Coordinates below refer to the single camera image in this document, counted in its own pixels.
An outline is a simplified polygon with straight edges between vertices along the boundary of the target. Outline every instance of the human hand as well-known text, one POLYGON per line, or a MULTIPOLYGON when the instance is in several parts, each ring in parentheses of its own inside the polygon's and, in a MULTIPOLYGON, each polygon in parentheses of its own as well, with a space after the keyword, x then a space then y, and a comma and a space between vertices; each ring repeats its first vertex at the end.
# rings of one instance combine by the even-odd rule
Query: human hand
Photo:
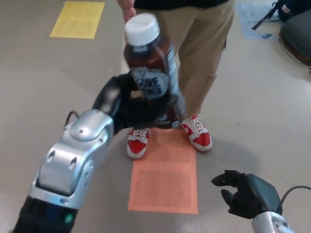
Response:
POLYGON ((123 19, 125 23, 136 15, 134 2, 135 0, 117 0, 117 3, 122 9, 123 19))

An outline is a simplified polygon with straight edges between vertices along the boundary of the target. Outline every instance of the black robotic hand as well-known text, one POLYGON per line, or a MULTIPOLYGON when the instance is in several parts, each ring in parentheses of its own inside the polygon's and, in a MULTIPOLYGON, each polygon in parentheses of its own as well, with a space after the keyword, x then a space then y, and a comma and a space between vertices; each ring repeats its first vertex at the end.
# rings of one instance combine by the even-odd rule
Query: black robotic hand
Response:
POLYGON ((235 194, 225 189, 221 190, 230 214, 248 219, 266 211, 282 214, 282 209, 277 211, 280 197, 274 186, 254 174, 246 175, 225 170, 225 173, 215 177, 212 183, 215 186, 231 186, 238 189, 235 194))
POLYGON ((130 73, 111 78, 98 94, 92 109, 98 109, 113 118, 115 134, 133 128, 171 128, 174 119, 159 120, 177 101, 175 96, 163 96, 150 103, 143 97, 132 98, 138 88, 130 73))

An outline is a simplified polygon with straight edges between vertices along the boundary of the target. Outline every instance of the white shoelace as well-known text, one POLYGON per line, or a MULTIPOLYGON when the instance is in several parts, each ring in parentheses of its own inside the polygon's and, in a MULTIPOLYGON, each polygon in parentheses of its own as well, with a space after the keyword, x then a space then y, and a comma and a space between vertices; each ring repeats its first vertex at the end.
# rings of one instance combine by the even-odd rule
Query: white shoelace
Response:
POLYGON ((140 130, 134 130, 133 132, 133 141, 139 140, 141 142, 144 142, 144 139, 146 138, 146 134, 150 134, 151 131, 149 128, 140 129, 140 130))
POLYGON ((204 127, 200 119, 195 118, 191 120, 191 129, 196 137, 200 136, 203 133, 207 133, 207 129, 204 127))

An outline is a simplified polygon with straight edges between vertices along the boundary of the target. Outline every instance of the sneaker toe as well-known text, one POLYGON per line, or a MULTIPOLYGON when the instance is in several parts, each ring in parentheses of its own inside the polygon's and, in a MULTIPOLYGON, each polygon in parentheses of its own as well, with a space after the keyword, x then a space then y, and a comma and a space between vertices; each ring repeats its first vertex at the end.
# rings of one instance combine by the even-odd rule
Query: sneaker toe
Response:
POLYGON ((209 133, 203 133, 192 141, 192 145, 200 151, 212 149, 212 141, 209 133))
POLYGON ((131 157, 132 159, 139 159, 145 154, 147 150, 147 145, 140 141, 129 140, 127 142, 126 150, 129 157, 131 157))

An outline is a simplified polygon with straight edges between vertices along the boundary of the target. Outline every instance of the brown bottle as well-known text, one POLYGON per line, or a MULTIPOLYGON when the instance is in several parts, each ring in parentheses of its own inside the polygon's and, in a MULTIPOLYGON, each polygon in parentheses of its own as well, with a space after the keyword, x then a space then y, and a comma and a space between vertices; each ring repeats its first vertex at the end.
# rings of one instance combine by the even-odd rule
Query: brown bottle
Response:
POLYGON ((131 18, 125 25, 125 34, 128 44, 124 57, 137 87, 150 105, 157 104, 161 98, 178 96, 174 108, 159 119, 169 121, 168 128, 177 127, 186 117, 186 106, 179 90, 170 39, 160 34, 157 18, 149 13, 131 18))

